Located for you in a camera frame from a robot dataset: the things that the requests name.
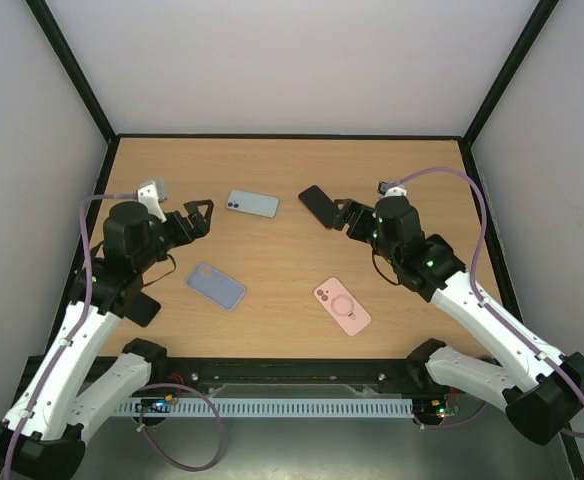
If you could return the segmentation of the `light blue phone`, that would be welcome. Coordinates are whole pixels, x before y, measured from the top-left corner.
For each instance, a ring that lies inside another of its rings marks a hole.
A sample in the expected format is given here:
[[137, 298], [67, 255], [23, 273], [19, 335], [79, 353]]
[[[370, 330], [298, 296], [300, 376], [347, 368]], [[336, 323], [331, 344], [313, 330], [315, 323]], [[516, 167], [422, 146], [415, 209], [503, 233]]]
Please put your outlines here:
[[232, 190], [226, 201], [229, 210], [265, 218], [274, 218], [278, 206], [277, 197], [244, 190]]

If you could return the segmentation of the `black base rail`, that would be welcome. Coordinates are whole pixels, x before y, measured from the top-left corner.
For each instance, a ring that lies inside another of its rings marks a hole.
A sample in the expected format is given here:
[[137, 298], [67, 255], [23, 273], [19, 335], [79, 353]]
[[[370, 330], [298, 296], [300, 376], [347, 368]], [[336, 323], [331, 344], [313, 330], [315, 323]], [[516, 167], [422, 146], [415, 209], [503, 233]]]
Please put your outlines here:
[[371, 385], [376, 391], [408, 396], [438, 395], [448, 387], [468, 391], [459, 380], [433, 377], [428, 363], [442, 359], [454, 371], [484, 368], [495, 378], [497, 389], [528, 390], [515, 379], [503, 360], [480, 360], [463, 355], [442, 342], [431, 339], [405, 359], [212, 359], [170, 357], [164, 348], [157, 351], [134, 351], [115, 369], [114, 377], [133, 368], [135, 362], [149, 372], [148, 384], [164, 385], [173, 380], [199, 392], [223, 384], [328, 384]]

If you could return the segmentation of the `lavender phone case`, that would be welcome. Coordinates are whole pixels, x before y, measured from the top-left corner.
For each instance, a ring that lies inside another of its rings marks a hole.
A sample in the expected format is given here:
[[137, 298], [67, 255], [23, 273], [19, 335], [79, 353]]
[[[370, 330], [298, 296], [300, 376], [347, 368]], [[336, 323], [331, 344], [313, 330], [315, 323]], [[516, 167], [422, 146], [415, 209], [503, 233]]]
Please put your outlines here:
[[243, 284], [207, 263], [199, 263], [185, 285], [225, 311], [233, 311], [246, 294]]

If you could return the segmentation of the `pink phone case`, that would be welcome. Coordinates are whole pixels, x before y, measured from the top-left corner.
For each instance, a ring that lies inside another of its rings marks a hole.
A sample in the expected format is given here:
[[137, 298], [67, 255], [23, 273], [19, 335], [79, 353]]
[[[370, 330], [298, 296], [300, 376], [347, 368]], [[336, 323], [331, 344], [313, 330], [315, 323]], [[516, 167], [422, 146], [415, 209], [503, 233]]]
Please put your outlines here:
[[348, 336], [359, 334], [372, 321], [371, 315], [335, 277], [316, 287], [314, 296]]

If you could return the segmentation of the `dark phone magenta edge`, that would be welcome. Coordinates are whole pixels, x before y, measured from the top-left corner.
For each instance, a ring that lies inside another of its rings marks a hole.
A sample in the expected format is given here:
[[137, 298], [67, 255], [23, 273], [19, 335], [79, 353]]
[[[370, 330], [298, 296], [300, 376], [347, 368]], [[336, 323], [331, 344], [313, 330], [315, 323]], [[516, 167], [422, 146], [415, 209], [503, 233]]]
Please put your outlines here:
[[298, 199], [315, 219], [326, 229], [341, 231], [340, 204], [326, 195], [317, 185], [312, 185], [298, 194]]

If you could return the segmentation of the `black aluminium frame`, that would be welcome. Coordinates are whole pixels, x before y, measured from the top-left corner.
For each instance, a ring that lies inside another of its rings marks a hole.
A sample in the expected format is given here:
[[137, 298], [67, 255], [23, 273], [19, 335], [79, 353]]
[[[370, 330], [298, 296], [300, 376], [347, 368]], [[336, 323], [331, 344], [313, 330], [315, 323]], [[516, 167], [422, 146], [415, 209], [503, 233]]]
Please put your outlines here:
[[[381, 135], [381, 134], [213, 134], [213, 133], [179, 133], [178, 139], [193, 138], [211, 138], [211, 139], [276, 139], [276, 140], [388, 140], [388, 141], [455, 141], [458, 143], [463, 165], [466, 172], [475, 182], [480, 181], [479, 170], [472, 153], [472, 145], [477, 140], [480, 132], [486, 125], [494, 109], [501, 100], [507, 87], [514, 78], [520, 65], [523, 63], [526, 55], [534, 45], [543, 27], [551, 18], [551, 15], [558, 3], [556, 1], [539, 1], [534, 7], [524, 28], [518, 36], [503, 66], [499, 70], [494, 82], [488, 93], [481, 103], [476, 115], [474, 116], [467, 132], [462, 136], [454, 135]], [[58, 25], [48, 4], [44, 1], [29, 1], [27, 3], [29, 10], [37, 21], [37, 26], [45, 35], [50, 47], [54, 51], [58, 61], [62, 65], [67, 78], [72, 82], [75, 90], [86, 106], [93, 122], [96, 124], [101, 135], [106, 141], [107, 150], [104, 156], [99, 176], [97, 177], [94, 191], [102, 193], [108, 183], [109, 175], [114, 163], [114, 157], [117, 153], [120, 141], [128, 137], [128, 134], [117, 134], [114, 132], [111, 124], [107, 120], [106, 114], [102, 109], [92, 87], [85, 74], [83, 73], [79, 62], [73, 54], [63, 32]], [[513, 285], [509, 271], [505, 262], [502, 244], [498, 238], [496, 228], [490, 214], [484, 217], [488, 221], [488, 232], [486, 234], [487, 251], [490, 256], [492, 268], [496, 274], [496, 281], [499, 292], [505, 296], [506, 305], [514, 309], [515, 314], [520, 313], [519, 305], [515, 298]]]

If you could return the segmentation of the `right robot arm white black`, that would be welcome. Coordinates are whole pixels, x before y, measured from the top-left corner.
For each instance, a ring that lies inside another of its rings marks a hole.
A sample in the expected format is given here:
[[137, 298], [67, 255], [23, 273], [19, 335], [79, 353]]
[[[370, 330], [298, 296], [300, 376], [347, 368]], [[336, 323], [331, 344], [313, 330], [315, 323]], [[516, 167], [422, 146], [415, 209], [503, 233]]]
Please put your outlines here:
[[476, 282], [453, 248], [426, 235], [418, 211], [404, 196], [375, 206], [335, 203], [334, 227], [372, 247], [399, 285], [454, 318], [495, 358], [489, 364], [438, 340], [415, 350], [408, 367], [417, 390], [451, 386], [503, 411], [526, 439], [546, 445], [584, 406], [584, 355], [564, 354], [528, 330]]

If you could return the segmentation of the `black flat object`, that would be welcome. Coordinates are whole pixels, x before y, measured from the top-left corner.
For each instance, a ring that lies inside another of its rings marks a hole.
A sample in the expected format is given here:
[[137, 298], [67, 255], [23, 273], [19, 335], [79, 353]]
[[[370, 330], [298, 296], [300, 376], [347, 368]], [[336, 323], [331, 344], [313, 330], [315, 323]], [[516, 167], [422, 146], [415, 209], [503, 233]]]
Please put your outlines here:
[[136, 325], [146, 328], [161, 310], [161, 304], [141, 292], [127, 308], [125, 317]]

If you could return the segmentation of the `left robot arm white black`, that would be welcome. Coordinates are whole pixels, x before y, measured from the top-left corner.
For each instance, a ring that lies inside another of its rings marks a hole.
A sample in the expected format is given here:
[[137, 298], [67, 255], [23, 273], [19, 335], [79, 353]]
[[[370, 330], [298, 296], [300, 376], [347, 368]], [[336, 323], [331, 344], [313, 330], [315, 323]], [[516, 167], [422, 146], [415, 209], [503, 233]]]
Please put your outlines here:
[[123, 319], [145, 327], [160, 305], [143, 291], [144, 275], [170, 259], [175, 247], [209, 233], [214, 203], [185, 203], [166, 213], [159, 201], [117, 194], [103, 223], [103, 239], [84, 248], [84, 267], [71, 288], [63, 322], [38, 370], [0, 420], [2, 476], [69, 479], [86, 447], [124, 400], [143, 390], [182, 390], [167, 380], [166, 348], [129, 342], [90, 386], [84, 381], [98, 353]]

